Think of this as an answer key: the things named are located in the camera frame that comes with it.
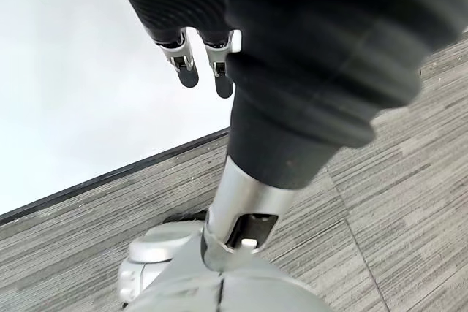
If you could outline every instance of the white wall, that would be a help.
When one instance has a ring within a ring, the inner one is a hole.
[[[202,42],[191,36],[200,82],[188,89],[127,0],[0,11],[0,213],[229,124]]]

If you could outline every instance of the gray carpet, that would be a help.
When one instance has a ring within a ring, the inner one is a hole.
[[[425,90],[380,115],[301,192],[267,259],[338,312],[468,311],[468,35],[424,65]],[[226,138],[0,227],[0,311],[118,311],[129,241],[205,208]]]

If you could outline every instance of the black fabric sleeve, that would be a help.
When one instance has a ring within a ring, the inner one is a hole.
[[[263,183],[307,185],[342,147],[409,104],[427,55],[468,24],[468,0],[130,0],[146,28],[242,30],[228,153]]]

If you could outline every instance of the black baseboard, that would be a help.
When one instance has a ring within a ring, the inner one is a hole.
[[[201,137],[200,139],[196,139],[186,144],[164,151],[162,153],[158,153],[157,155],[147,157],[146,159],[136,161],[132,164],[128,164],[127,166],[118,168],[117,170],[107,172],[104,175],[99,175],[95,178],[77,184],[76,186],[71,186],[65,190],[49,195],[48,197],[44,197],[37,201],[31,202],[30,204],[7,212],[3,215],[0,215],[0,225],[14,221],[17,218],[26,216],[38,210],[43,210],[52,205],[58,204],[59,202],[62,202],[64,200],[76,197],[77,195],[82,194],[85,191],[96,188],[97,186],[109,183],[112,180],[142,170],[143,168],[152,166],[159,162],[165,161],[181,153],[190,151],[193,148],[206,144],[207,142],[219,139],[220,137],[227,135],[228,130],[229,129],[223,129],[221,131],[206,135],[204,137]]]

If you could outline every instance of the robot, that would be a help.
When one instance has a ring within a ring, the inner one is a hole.
[[[295,193],[340,148],[374,139],[380,111],[420,91],[423,59],[468,24],[468,0],[129,0],[186,87],[198,30],[221,97],[233,92],[224,173],[206,218],[153,228],[129,247],[128,311],[329,312],[257,254]],[[242,51],[230,53],[232,30]]]

